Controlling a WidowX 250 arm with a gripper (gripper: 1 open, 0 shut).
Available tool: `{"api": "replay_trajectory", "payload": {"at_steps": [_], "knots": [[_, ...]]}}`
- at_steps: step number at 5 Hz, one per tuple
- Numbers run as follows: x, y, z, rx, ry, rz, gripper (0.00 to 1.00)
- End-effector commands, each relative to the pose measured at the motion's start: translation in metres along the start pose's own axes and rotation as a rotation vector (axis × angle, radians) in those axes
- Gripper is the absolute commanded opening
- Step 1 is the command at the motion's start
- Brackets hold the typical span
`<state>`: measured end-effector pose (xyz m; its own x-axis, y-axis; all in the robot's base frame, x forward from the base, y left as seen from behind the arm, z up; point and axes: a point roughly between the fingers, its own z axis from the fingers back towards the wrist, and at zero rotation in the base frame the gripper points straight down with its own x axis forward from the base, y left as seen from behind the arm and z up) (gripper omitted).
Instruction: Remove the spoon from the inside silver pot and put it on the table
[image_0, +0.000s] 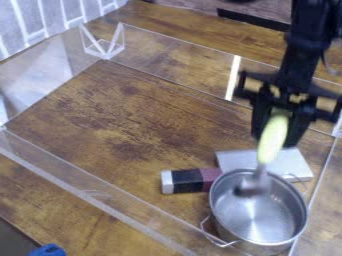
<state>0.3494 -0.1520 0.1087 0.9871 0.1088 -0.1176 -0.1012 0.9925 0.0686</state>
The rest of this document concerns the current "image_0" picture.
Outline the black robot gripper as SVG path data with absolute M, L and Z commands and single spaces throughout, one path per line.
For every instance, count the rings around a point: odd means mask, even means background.
M 312 82 L 318 61 L 335 38 L 299 40 L 287 37 L 287 48 L 282 65 L 275 73 L 255 73 L 243 70 L 235 95 L 248 99 L 252 105 L 251 134 L 256 140 L 274 108 L 291 113 L 284 147 L 295 147 L 310 124 L 320 119 L 338 120 L 342 96 Z

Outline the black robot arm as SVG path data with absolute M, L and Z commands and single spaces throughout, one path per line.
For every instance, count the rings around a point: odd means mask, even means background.
M 252 106 L 251 134 L 260 137 L 275 108 L 290 112 L 284 145 L 292 147 L 316 120 L 336 122 L 342 95 L 314 82 L 332 40 L 342 37 L 342 0 L 292 0 L 291 24 L 280 68 L 240 72 L 235 95 Z

